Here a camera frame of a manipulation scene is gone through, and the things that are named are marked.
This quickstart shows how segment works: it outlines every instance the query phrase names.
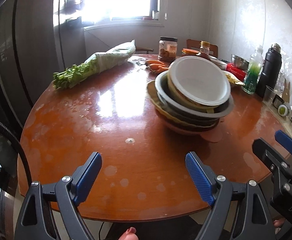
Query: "black water bottle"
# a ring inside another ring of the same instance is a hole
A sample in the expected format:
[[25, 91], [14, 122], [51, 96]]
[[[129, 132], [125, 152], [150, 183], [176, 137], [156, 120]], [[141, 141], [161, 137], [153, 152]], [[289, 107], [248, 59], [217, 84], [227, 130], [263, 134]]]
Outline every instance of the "black water bottle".
[[277, 43], [274, 43], [266, 53], [263, 71], [255, 91], [257, 95], [263, 98], [266, 86], [274, 89], [281, 67], [282, 55], [280, 54], [280, 46]]

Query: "blue rubber pad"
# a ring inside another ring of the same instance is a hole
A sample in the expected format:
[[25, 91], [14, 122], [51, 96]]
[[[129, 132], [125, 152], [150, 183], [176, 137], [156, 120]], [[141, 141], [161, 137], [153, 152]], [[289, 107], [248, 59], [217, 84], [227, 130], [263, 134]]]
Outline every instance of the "blue rubber pad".
[[292, 138], [283, 131], [278, 130], [275, 132], [275, 140], [292, 155]]
[[76, 186], [76, 196], [73, 199], [75, 206], [79, 206], [80, 203], [85, 202], [88, 194], [97, 178], [97, 175], [101, 169], [102, 159], [98, 153], [91, 161], [90, 165], [85, 170], [81, 179]]
[[188, 173], [190, 174], [200, 197], [203, 201], [212, 206], [215, 203], [215, 198], [212, 193], [212, 185], [205, 176], [204, 171], [190, 153], [187, 153], [185, 162]]

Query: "black hose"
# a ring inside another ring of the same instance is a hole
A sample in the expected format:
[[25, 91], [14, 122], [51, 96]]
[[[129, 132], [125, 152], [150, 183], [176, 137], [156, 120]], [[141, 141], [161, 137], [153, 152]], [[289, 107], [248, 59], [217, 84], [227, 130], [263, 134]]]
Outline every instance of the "black hose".
[[26, 155], [25, 155], [25, 152], [24, 152], [23, 148], [21, 147], [18, 139], [1, 122], [0, 122], [0, 133], [2, 135], [4, 135], [11, 142], [12, 148], [19, 154], [20, 159], [21, 159], [21, 161], [22, 161], [22, 163], [24, 165], [26, 178], [27, 178], [27, 183], [28, 183], [28, 186], [30, 187], [31, 182], [32, 182], [31, 173], [30, 173], [28, 161], [27, 161], [27, 158], [26, 158]]

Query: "carrot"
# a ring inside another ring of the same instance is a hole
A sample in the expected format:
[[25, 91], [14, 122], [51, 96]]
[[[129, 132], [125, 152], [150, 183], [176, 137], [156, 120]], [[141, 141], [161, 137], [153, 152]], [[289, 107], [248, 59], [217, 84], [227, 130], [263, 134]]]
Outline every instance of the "carrot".
[[169, 68], [165, 67], [165, 66], [158, 66], [158, 70], [156, 70], [155, 73], [159, 74], [159, 73], [164, 72], [166, 70], [169, 70]]
[[151, 65], [151, 64], [164, 65], [164, 63], [160, 62], [159, 60], [154, 60], [154, 59], [148, 59], [148, 60], [146, 60], [146, 65]]
[[162, 64], [150, 64], [149, 65], [149, 67], [152, 71], [158, 70], [160, 66], [164, 67], [164, 65], [162, 65]]

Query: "wooden table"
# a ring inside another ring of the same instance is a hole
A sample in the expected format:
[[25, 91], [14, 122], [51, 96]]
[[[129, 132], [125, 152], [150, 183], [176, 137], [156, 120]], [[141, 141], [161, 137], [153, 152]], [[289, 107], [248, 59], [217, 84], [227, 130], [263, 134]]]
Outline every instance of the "wooden table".
[[[146, 84], [155, 77], [143, 66], [125, 63], [72, 89], [56, 91], [50, 85], [31, 110], [21, 138], [33, 180], [57, 182], [98, 151], [102, 169], [79, 206], [81, 215], [109, 221], [157, 220], [207, 208], [185, 167], [189, 151], [216, 174], [244, 183], [270, 174], [252, 153], [254, 139], [263, 137], [288, 156], [274, 140], [274, 132], [282, 129], [279, 121], [260, 98], [240, 88], [232, 89], [235, 108], [219, 124], [220, 142], [167, 129], [146, 94]], [[22, 168], [18, 178], [25, 195]]]

